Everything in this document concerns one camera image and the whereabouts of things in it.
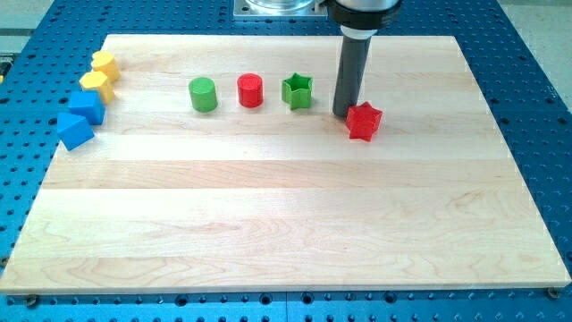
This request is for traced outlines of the black robot arm flange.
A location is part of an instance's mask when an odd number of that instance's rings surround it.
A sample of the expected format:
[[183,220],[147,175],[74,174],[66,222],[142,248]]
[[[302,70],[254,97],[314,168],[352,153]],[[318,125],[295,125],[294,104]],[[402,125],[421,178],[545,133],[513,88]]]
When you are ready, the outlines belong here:
[[402,0],[327,0],[328,17],[354,30],[378,30],[394,23]]

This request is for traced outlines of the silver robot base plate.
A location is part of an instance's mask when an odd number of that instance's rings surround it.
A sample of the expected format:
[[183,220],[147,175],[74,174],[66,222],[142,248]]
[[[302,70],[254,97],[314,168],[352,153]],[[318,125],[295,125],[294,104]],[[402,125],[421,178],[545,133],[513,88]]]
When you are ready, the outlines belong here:
[[315,0],[233,1],[233,16],[241,19],[325,17],[326,15],[326,7]]

